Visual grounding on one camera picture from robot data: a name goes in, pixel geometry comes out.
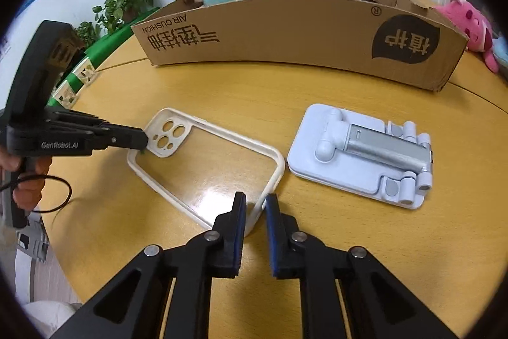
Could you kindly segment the person left hand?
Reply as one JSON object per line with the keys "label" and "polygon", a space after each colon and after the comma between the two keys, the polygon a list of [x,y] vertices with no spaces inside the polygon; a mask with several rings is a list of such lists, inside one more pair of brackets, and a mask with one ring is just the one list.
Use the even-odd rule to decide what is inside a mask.
{"label": "person left hand", "polygon": [[[38,158],[33,174],[46,175],[51,164],[52,158],[50,157]],[[1,147],[1,178],[3,178],[6,171],[17,171],[20,165],[20,157],[9,154],[5,148]],[[25,211],[34,210],[41,200],[41,193],[44,187],[45,181],[43,179],[21,182],[14,189],[14,202]]]}

